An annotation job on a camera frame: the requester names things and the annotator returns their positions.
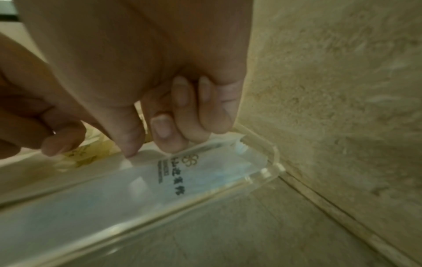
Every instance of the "person's right hand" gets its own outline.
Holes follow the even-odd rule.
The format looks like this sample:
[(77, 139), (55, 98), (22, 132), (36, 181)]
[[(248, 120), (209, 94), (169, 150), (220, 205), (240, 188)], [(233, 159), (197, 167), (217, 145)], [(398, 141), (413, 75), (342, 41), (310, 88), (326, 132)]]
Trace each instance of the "person's right hand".
[(232, 127), (246, 75), (252, 0), (16, 0), (62, 85), (125, 155), (145, 131), (177, 152)]

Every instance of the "finger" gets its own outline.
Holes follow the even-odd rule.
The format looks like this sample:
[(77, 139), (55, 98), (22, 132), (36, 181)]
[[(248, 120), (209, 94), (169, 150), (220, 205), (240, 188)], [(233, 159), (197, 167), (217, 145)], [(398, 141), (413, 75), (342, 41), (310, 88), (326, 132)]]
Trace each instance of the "finger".
[(233, 119), (223, 108), (217, 87), (205, 76), (199, 79), (199, 120), (202, 126), (213, 133), (228, 132), (233, 126)]
[(21, 148), (9, 142), (0, 140), (0, 159), (12, 157), (19, 153)]
[(156, 145), (164, 152), (179, 152), (189, 143), (177, 129), (173, 118), (166, 113), (151, 119), (151, 132)]
[(53, 132), (39, 120), (19, 117), (0, 109), (0, 139), (18, 147), (39, 149)]
[(47, 156), (71, 151), (85, 140), (86, 129), (83, 123), (57, 108), (49, 109), (40, 119), (55, 132), (42, 143), (41, 151)]
[(205, 130), (198, 117), (198, 105), (193, 85), (184, 77), (173, 80), (171, 98), (175, 123), (181, 134), (195, 143), (205, 142), (210, 132)]
[(145, 129), (134, 105), (105, 107), (87, 104), (86, 107), (126, 157), (135, 155), (142, 147)]

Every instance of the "white paper packet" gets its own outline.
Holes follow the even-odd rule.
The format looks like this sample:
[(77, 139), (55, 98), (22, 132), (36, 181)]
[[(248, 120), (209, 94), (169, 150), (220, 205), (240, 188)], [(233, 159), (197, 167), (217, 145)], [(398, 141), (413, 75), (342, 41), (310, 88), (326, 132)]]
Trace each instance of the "white paper packet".
[(73, 187), (0, 212), (0, 267), (56, 266), (158, 219), (246, 188), (254, 183), (250, 175), (268, 172), (268, 159), (242, 137), (215, 135), (174, 156), (150, 143), (131, 160), (116, 154), (63, 173), (56, 179), (60, 186), (65, 181)]

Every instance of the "clear plastic tray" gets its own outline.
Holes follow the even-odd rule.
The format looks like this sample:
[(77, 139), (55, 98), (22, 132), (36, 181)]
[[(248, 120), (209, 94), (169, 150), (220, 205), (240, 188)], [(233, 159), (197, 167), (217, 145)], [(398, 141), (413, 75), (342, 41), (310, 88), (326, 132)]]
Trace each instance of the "clear plastic tray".
[[(19, 247), (18, 253), (22, 255), (22, 258), (17, 259), (18, 254), (16, 254), (15, 256), (8, 255), (8, 260), (0, 258), (0, 267), (53, 267), (62, 266), (64, 264), (66, 266), (80, 266), (85, 261), (108, 255), (110, 254), (110, 252), (117, 251), (122, 247), (136, 242), (141, 234), (155, 227), (159, 227), (160, 225), (163, 225), (165, 223), (169, 223), (182, 214), (191, 212), (195, 209), (204, 207), (205, 205), (216, 203), (221, 200), (233, 198), (241, 194), (247, 194), (252, 190), (260, 187), (261, 185), (276, 178), (280, 174), (280, 172), (285, 171), (283, 166), (279, 163), (279, 152), (276, 146), (266, 141), (262, 137), (258, 136), (257, 134), (251, 132), (246, 127), (240, 124), (237, 124), (235, 126), (235, 132), (239, 132), (245, 135), (241, 139), (242, 143), (246, 144), (249, 148), (252, 148), (266, 156), (267, 163), (265, 167), (247, 176), (244, 176), (241, 179), (234, 179), (232, 183), (221, 184), (216, 189), (207, 191), (207, 194), (201, 194), (198, 195), (198, 197), (187, 198), (183, 201), (175, 201), (174, 205), (172, 203), (171, 207), (169, 208), (156, 208), (155, 202), (151, 202), (154, 205), (151, 204), (151, 206), (148, 206), (148, 203), (147, 205), (145, 203), (142, 203), (142, 205), (139, 206), (139, 208), (142, 209), (140, 210), (137, 209), (137, 206), (134, 205), (132, 202), (127, 203), (127, 200), (122, 200), (121, 203), (117, 203), (116, 205), (114, 205), (114, 209), (104, 209), (101, 211), (95, 210), (96, 213), (104, 213), (105, 218), (110, 218), (113, 217), (113, 214), (110, 213), (117, 211), (118, 208), (116, 209), (116, 207), (119, 207), (119, 205), (122, 205), (124, 207), (133, 206), (133, 208), (127, 208), (127, 211), (125, 210), (126, 214), (116, 214), (121, 218), (130, 218), (130, 220), (128, 219), (127, 221), (119, 222), (116, 225), (113, 224), (113, 220), (102, 220), (101, 216), (98, 217), (98, 221), (92, 221), (92, 218), (88, 216), (89, 210), (86, 207), (87, 205), (90, 205), (91, 202), (95, 203), (95, 201), (98, 201), (98, 199), (108, 200), (107, 195), (100, 195), (99, 198), (95, 200), (92, 200), (88, 197), (90, 195), (88, 193), (91, 192), (89, 191), (90, 188), (98, 188), (93, 187), (92, 183), (100, 183), (102, 181), (101, 178), (77, 185), (78, 189), (76, 187), (72, 187), (70, 189), (66, 189), (34, 201), (29, 201), (28, 203), (20, 204), (16, 207), (12, 207), (11, 209), (26, 209), (25, 214), (28, 214), (27, 220), (25, 220), (24, 218), (22, 219), (22, 221), (19, 221), (19, 223), (22, 224), (22, 226), (20, 226), (21, 229), (26, 228), (26, 233), (36, 233), (39, 230), (31, 222), (34, 220), (34, 217), (40, 216), (40, 214), (45, 214), (45, 203), (51, 203), (52, 206), (49, 208), (49, 210), (55, 210), (56, 213), (54, 214), (54, 216), (58, 218), (58, 222), (60, 223), (50, 221), (51, 214), (48, 214), (48, 216), (46, 217), (49, 221), (45, 224), (40, 223), (43, 221), (43, 218), (36, 218), (36, 225), (43, 225), (43, 229), (40, 231), (41, 234), (32, 234), (31, 237), (28, 238), (27, 242)], [(223, 168), (229, 168), (229, 166), (224, 165), (224, 159), (222, 159), (221, 166)], [(117, 183), (117, 179), (110, 178), (114, 179), (114, 182), (109, 182), (109, 184), (104, 187), (104, 189), (101, 189), (103, 191), (93, 190), (92, 193), (94, 195), (98, 195), (101, 193), (108, 194), (112, 192), (114, 188), (116, 188), (116, 190), (122, 190), (122, 188), (123, 190), (128, 190), (129, 187), (121, 187), (120, 185), (126, 182), (128, 183), (128, 181), (131, 181), (131, 183), (133, 183), (137, 180), (133, 180), (130, 178), (130, 176), (132, 175), (132, 173), (130, 173), (130, 169), (126, 169), (123, 171), (120, 170), (118, 174), (121, 175), (122, 172), (127, 173), (123, 176), (124, 179), (122, 179), (121, 182), (119, 181), (119, 183)], [(235, 175), (236, 170), (233, 170), (230, 173)], [(148, 194), (148, 192), (123, 192), (123, 194), (140, 194), (143, 196), (145, 194)], [(77, 212), (77, 207), (73, 207), (73, 211), (67, 211), (60, 209), (59, 205), (62, 199), (69, 199), (69, 196), (73, 198), (78, 198), (78, 196), (81, 196), (80, 199), (78, 198), (78, 201), (73, 201), (72, 204), (73, 206), (75, 206), (75, 203), (83, 206), (83, 210), (84, 212), (86, 212), (87, 218), (90, 218), (91, 220), (87, 220), (87, 224), (89, 224), (90, 227), (89, 229), (87, 229), (87, 233), (90, 233), (90, 237), (81, 238), (80, 241), (72, 240), (72, 244), (67, 245), (64, 244), (64, 242), (67, 239), (71, 240), (71, 238), (69, 238), (69, 232), (72, 231), (73, 224), (71, 220), (64, 221), (62, 218), (71, 218), (72, 216), (66, 213)], [(55, 200), (57, 200), (57, 207), (54, 207)], [(63, 231), (63, 237), (57, 235), (57, 233), (60, 233), (60, 231)], [(50, 232), (55, 234), (53, 236), (49, 236), (48, 233)], [(23, 240), (26, 237), (21, 236), (18, 238)], [(38, 247), (41, 243), (45, 248), (49, 249), (39, 250)]]

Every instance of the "plastic wrapper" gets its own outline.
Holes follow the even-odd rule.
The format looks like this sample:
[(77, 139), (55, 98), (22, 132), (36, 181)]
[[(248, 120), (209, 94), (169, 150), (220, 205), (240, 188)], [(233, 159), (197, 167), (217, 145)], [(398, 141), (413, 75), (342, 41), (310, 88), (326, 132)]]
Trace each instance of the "plastic wrapper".
[(148, 143), (130, 160), (117, 153), (45, 179), (48, 190), (37, 183), (35, 194), (21, 191), (20, 202), (0, 212), (0, 267), (98, 257), (185, 212), (277, 177), (283, 170), (277, 149), (238, 130), (247, 135), (213, 135), (175, 155)]

